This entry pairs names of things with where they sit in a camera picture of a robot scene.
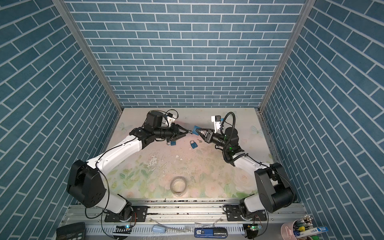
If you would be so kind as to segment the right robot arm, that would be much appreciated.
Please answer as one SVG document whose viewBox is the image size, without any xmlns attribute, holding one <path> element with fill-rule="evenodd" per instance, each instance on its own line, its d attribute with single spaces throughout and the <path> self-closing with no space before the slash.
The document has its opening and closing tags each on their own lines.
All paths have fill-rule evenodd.
<svg viewBox="0 0 384 240">
<path fill-rule="evenodd" d="M 258 193 L 240 201 L 242 217 L 250 219 L 258 211 L 274 213 L 293 204 L 297 197 L 284 167 L 256 160 L 240 147 L 235 114 L 229 112 L 223 119 L 213 116 L 212 122 L 213 129 L 196 128 L 195 132 L 206 143 L 215 144 L 226 163 L 246 171 L 256 180 Z"/>
</svg>

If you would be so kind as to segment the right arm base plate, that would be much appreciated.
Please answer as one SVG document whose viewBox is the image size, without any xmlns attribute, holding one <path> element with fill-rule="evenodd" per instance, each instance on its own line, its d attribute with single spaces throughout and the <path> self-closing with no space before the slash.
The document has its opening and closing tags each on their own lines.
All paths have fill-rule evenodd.
<svg viewBox="0 0 384 240">
<path fill-rule="evenodd" d="M 229 222 L 267 221 L 267 213 L 265 210 L 249 212 L 242 205 L 223 205 L 223 211 Z"/>
</svg>

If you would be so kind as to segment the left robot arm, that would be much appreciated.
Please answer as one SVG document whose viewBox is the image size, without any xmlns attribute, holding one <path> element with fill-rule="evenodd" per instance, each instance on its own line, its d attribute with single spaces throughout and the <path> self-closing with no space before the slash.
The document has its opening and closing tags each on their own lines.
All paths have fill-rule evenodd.
<svg viewBox="0 0 384 240">
<path fill-rule="evenodd" d="M 114 147 L 87 161 L 77 160 L 71 166 L 67 192 L 86 208 L 97 207 L 104 213 L 115 214 L 120 222 L 134 217 L 132 204 L 111 193 L 107 174 L 131 155 L 153 142 L 172 142 L 191 134 L 175 123 L 176 118 L 164 111 L 149 111 L 141 127 Z"/>
</svg>

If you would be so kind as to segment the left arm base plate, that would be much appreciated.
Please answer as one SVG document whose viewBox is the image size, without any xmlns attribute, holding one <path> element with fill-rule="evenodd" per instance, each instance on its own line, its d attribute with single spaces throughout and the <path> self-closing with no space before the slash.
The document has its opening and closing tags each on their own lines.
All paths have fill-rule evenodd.
<svg viewBox="0 0 384 240">
<path fill-rule="evenodd" d="M 144 222 L 147 217 L 148 209 L 149 207 L 147 206 L 131 206 L 127 218 L 125 218 L 124 214 L 115 214 L 111 211 L 107 211 L 105 216 L 105 222 L 106 223 Z"/>
</svg>

